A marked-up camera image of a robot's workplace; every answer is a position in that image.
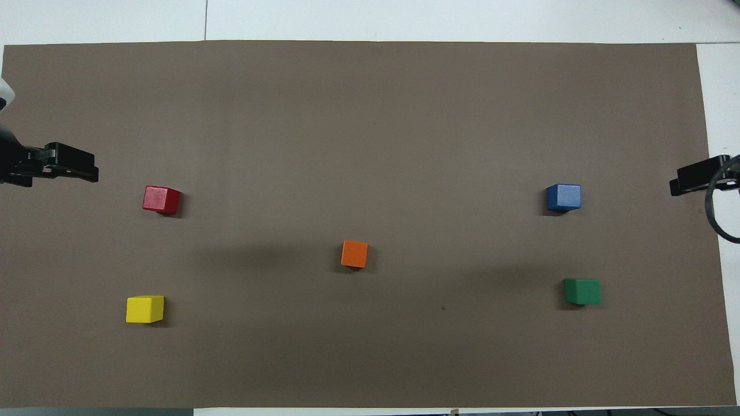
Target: red cube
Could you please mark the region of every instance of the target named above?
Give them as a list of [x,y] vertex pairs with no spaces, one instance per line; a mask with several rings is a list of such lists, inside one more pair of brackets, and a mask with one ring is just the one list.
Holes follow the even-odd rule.
[[176,214],[179,203],[180,191],[149,185],[144,190],[144,203],[141,207],[160,214]]

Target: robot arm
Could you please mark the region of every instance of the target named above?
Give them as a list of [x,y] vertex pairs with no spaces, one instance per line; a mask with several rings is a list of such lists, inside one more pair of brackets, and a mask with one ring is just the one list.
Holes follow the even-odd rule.
[[[13,90],[0,78],[0,112],[15,97]],[[97,182],[95,155],[56,141],[43,148],[24,146],[13,132],[0,125],[0,184],[31,187],[33,178],[58,176]]]
[[10,85],[7,84],[3,80],[3,78],[0,78],[0,113],[2,113],[2,110],[10,105],[11,102],[13,102],[13,99],[16,97],[16,93],[13,92],[13,90],[10,88]]
[[740,188],[740,155],[719,155],[678,169],[678,178],[670,181],[670,194],[684,195],[689,192],[707,190],[704,194],[704,211],[709,225],[730,243],[740,244],[740,237],[724,231],[714,218],[715,189],[727,191]]

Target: yellow cube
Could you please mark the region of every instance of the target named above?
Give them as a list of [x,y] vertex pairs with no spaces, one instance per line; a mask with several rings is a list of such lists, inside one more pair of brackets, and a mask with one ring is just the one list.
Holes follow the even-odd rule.
[[164,296],[134,296],[126,300],[126,322],[152,323],[164,318]]

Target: green cube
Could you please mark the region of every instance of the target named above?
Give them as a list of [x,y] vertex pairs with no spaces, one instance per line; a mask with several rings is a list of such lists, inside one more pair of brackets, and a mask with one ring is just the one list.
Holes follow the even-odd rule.
[[601,286],[595,279],[565,279],[565,300],[576,305],[601,303]]

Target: white table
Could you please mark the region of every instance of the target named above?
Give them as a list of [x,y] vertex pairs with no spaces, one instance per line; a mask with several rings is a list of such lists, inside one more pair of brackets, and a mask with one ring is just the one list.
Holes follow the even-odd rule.
[[[697,43],[709,153],[740,153],[740,7],[729,0],[0,0],[0,48],[215,39]],[[740,217],[731,217],[740,207],[737,194],[717,193],[715,201],[723,227],[740,235]],[[737,388],[740,246],[720,239],[719,249]],[[196,414],[408,415],[451,410],[196,409]],[[555,409],[460,408],[461,413],[527,410]]]

